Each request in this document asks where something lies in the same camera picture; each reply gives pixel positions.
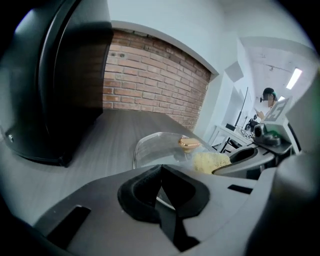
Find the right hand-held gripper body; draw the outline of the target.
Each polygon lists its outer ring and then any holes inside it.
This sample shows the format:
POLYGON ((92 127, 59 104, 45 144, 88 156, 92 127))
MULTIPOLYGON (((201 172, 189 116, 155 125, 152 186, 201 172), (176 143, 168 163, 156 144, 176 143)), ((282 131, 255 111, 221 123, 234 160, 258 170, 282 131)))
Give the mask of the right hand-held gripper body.
POLYGON ((254 127, 253 141, 255 144, 276 155, 284 155, 288 151, 293 154, 300 152, 299 142, 286 117, 292 102, 292 97, 278 101, 263 123, 254 127))

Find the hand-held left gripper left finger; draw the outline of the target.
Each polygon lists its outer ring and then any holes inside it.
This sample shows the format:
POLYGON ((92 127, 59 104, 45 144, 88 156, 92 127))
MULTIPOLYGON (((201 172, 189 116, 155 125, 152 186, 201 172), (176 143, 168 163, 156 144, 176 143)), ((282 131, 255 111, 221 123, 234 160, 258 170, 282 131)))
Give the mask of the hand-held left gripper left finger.
POLYGON ((34 228, 45 237, 76 208, 90 210, 66 250, 77 256, 175 256, 178 249, 159 224, 133 219, 121 207, 118 190, 148 170, 137 168, 91 181, 48 209, 34 228))

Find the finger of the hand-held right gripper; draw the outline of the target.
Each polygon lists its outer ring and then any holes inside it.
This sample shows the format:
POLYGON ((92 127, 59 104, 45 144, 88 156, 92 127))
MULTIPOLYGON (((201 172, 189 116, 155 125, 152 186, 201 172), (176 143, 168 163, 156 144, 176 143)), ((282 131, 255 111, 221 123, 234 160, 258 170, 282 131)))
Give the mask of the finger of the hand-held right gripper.
POLYGON ((272 153, 267 153, 241 159, 238 154, 232 155, 230 161, 231 164, 212 171, 212 174, 241 179, 258 179, 264 169, 275 165, 276 158, 272 153))
POLYGON ((245 161, 249 161, 250 163, 275 162, 275 155, 271 151, 256 144, 242 146, 234 150, 229 155, 229 158, 232 163, 242 163, 245 161))

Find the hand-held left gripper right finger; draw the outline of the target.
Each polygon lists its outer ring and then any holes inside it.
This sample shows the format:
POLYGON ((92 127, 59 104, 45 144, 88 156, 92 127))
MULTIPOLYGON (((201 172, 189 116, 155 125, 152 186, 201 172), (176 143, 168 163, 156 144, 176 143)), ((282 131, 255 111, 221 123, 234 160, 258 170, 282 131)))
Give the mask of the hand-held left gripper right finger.
POLYGON ((255 180, 162 166, 162 231, 180 251, 200 245, 244 204, 255 180))

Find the yellow sponge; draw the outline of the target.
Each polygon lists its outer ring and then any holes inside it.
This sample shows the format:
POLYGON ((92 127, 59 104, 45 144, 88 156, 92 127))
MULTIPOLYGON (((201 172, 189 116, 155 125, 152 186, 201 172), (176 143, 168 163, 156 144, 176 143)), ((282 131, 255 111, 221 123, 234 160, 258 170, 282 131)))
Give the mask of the yellow sponge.
POLYGON ((229 156, 218 152, 198 152, 192 160, 194 170, 204 174, 212 174, 215 170, 231 164, 229 156))

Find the white desk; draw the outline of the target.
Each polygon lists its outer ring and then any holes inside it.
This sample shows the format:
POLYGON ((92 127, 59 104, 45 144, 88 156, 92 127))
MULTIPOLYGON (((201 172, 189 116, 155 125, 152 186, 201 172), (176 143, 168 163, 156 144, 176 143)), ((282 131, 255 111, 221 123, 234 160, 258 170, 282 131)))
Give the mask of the white desk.
POLYGON ((246 134, 246 132, 242 134, 241 129, 235 128, 234 130, 231 130, 227 127, 217 125, 208 144, 214 146, 217 152, 222 153, 230 140, 235 141, 240 147, 253 143, 252 138, 249 138, 249 135, 246 134))

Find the thin black monitor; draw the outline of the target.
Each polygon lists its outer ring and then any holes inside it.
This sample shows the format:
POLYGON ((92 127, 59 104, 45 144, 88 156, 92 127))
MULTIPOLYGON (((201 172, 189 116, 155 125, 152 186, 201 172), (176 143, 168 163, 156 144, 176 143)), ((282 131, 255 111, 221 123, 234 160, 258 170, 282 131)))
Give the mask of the thin black monitor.
POLYGON ((249 88, 246 88, 243 102, 241 103, 241 108, 238 117, 235 122, 236 127, 242 128, 246 122, 246 119, 250 112, 250 106, 252 104, 252 97, 249 88))

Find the ceiling light panel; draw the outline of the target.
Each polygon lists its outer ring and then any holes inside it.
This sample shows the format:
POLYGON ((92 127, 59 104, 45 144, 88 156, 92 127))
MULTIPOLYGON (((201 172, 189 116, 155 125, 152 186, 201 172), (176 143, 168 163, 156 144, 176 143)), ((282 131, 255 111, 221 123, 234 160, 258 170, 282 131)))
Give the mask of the ceiling light panel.
POLYGON ((294 69, 292 76, 290 77, 290 79, 286 85, 286 88, 288 90, 291 90, 294 87, 294 85, 297 83, 298 79, 300 78, 302 72, 303 71, 299 68, 294 69))

